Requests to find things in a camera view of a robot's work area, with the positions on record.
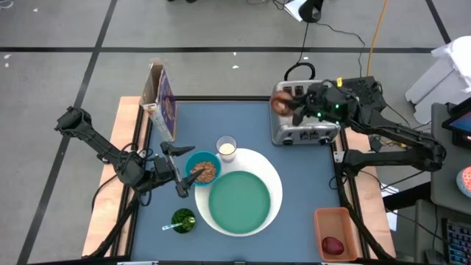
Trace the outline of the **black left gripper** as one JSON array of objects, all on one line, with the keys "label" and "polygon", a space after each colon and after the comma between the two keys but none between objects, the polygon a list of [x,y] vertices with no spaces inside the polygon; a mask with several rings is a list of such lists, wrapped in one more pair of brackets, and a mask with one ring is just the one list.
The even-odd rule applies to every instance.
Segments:
[{"label": "black left gripper", "polygon": [[163,186],[171,181],[175,182],[178,196],[181,198],[188,197],[188,191],[196,181],[198,176],[203,173],[203,169],[191,173],[187,177],[181,177],[177,169],[174,159],[170,155],[184,155],[187,152],[195,149],[195,146],[175,147],[169,142],[161,142],[160,148],[162,149],[163,156],[156,155],[153,158],[153,186]]}]

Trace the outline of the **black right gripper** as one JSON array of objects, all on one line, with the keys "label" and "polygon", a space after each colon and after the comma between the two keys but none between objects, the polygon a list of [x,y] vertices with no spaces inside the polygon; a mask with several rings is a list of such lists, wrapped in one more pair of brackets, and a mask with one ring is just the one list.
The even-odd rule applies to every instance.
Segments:
[{"label": "black right gripper", "polygon": [[305,95],[285,100],[292,111],[292,124],[301,125],[305,117],[336,124],[359,123],[359,99],[349,89],[331,81],[314,83]]}]

